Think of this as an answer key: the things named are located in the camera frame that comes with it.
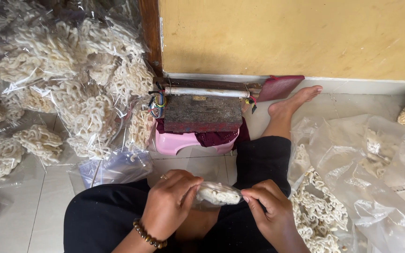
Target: hand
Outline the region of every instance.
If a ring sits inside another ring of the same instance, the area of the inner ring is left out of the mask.
[[[242,195],[257,228],[278,252],[310,252],[296,230],[292,203],[272,180],[244,189]],[[266,208],[266,212],[257,200]]]
[[[157,240],[170,237],[188,216],[202,177],[184,170],[170,170],[148,194],[140,223]]]

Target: tile floor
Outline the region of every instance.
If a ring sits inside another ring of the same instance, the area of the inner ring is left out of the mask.
[[[251,115],[250,110],[245,113],[252,139],[258,138],[267,126],[267,108],[271,103],[259,103],[254,115]],[[307,116],[333,119],[364,113],[395,120],[403,106],[405,95],[321,94],[295,113],[292,125]],[[51,117],[47,121],[49,126],[55,126],[55,131],[63,130],[59,118],[55,120]],[[181,150],[177,156],[152,154],[152,157],[158,172],[148,177],[149,184],[157,181],[158,175],[163,171],[172,168],[188,168],[195,174],[216,178],[231,185],[236,182],[235,152],[217,155],[214,148],[195,146]],[[29,159],[31,169],[37,173],[37,177],[18,188],[0,189],[0,199],[12,203],[4,215],[0,216],[0,253],[63,252],[64,212],[74,196],[67,173],[69,165],[48,167],[47,173],[44,173],[43,168],[35,166],[34,159]],[[77,161],[79,159],[74,157],[65,164]]]

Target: brown bead bracelet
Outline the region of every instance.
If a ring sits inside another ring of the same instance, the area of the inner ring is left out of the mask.
[[[166,240],[161,242],[161,241],[158,241],[155,238],[153,238],[150,234],[148,234],[146,232],[146,230],[144,229],[144,227],[142,227],[140,225],[140,219],[138,219],[138,218],[134,219],[134,222],[132,224],[134,225],[134,229],[137,230],[137,232],[140,234],[140,237],[142,239],[145,239],[145,242],[153,245],[154,247],[156,247],[158,249],[165,248],[168,245]]]

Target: yellow wall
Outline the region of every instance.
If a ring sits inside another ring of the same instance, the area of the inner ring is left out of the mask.
[[[405,80],[405,0],[160,0],[167,72]]]

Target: metal rod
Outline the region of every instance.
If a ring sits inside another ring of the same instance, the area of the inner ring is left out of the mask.
[[[231,98],[249,98],[250,96],[248,90],[198,89],[185,87],[165,87],[165,95],[216,96]]]

